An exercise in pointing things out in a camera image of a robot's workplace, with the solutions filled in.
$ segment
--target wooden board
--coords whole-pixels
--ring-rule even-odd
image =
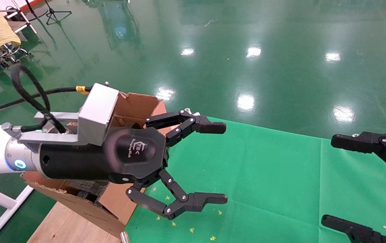
[[[57,202],[27,243],[119,243],[120,239]]]

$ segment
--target black cable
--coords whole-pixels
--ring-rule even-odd
[[[90,92],[91,91],[91,87],[85,87],[85,91],[86,92]],[[77,90],[76,90],[76,87],[56,88],[56,89],[48,89],[48,90],[46,90],[45,94],[51,95],[51,94],[63,93],[63,92],[77,92]],[[36,94],[32,94],[31,95],[31,97],[33,97],[33,98],[37,98],[37,97],[40,97],[40,96],[41,96],[40,93],[36,93]],[[10,106],[14,106],[14,105],[23,103],[23,102],[25,102],[24,99],[18,99],[18,100],[12,101],[10,103],[6,103],[4,105],[0,105],[0,110],[5,109],[5,108],[10,107]]]
[[[22,86],[20,79],[20,72],[23,71],[30,78],[31,82],[36,87],[37,91],[42,96],[43,102],[45,103],[45,107],[43,107],[37,100],[35,100]],[[48,122],[48,120],[55,126],[55,128],[59,131],[59,133],[65,133],[65,127],[51,114],[51,105],[49,104],[48,96],[45,94],[43,87],[37,81],[35,76],[29,71],[28,68],[22,66],[20,64],[14,65],[11,69],[11,81],[13,83],[13,87],[16,89],[18,94],[30,103],[34,108],[37,109],[45,119],[36,126],[22,126],[21,131],[35,131],[37,129],[42,129],[43,126]]]

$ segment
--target caster wheel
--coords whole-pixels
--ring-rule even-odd
[[[6,61],[1,62],[0,65],[1,65],[3,68],[8,68],[8,63],[7,63]]]

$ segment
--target tripod stand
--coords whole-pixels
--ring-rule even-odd
[[[48,17],[48,20],[46,21],[47,25],[49,25],[49,20],[54,20],[55,22],[58,22],[58,21],[61,21],[65,18],[67,18],[72,13],[71,11],[54,11],[54,9],[52,9],[51,6],[49,6],[48,1],[45,0],[45,3],[46,3],[46,5],[48,5],[48,8],[49,8],[49,12],[46,14],[46,16]],[[68,15],[66,15],[64,18],[58,20],[57,16],[55,15],[57,12],[68,12]]]

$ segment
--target cardboard box flap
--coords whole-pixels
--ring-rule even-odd
[[[36,189],[37,191],[45,194],[46,196],[59,201],[63,205],[67,206],[69,209],[73,210],[77,214],[81,215],[85,219],[91,221],[98,227],[102,228],[104,231],[110,233],[111,235],[117,238],[120,237],[121,232],[125,228],[125,223],[123,224],[104,209],[96,207],[89,200],[70,195],[63,190],[57,190],[41,186],[37,183],[27,182],[27,184],[29,184],[29,186]]]
[[[99,203],[118,217],[123,224],[127,224],[136,207],[136,203],[133,203],[126,195],[126,191],[130,186],[132,186],[130,183],[109,183],[105,192],[98,199]]]
[[[165,103],[161,100],[157,104],[157,106],[154,108],[152,115],[160,115],[166,113],[166,107]],[[159,129],[159,132],[163,135],[166,135],[168,132],[170,132],[173,128],[164,128],[164,129]]]
[[[145,128],[145,120],[142,118],[136,118],[136,117],[129,117],[129,116],[117,116],[114,115],[114,120],[117,120],[119,123],[119,126],[123,127],[127,123],[137,123],[140,127]]]
[[[119,93],[115,105],[115,115],[145,119],[150,117],[159,99],[149,95]]]
[[[27,183],[36,183],[48,188],[59,189],[63,184],[64,180],[56,180],[42,177],[37,171],[27,171],[21,174],[21,177],[27,181]]]

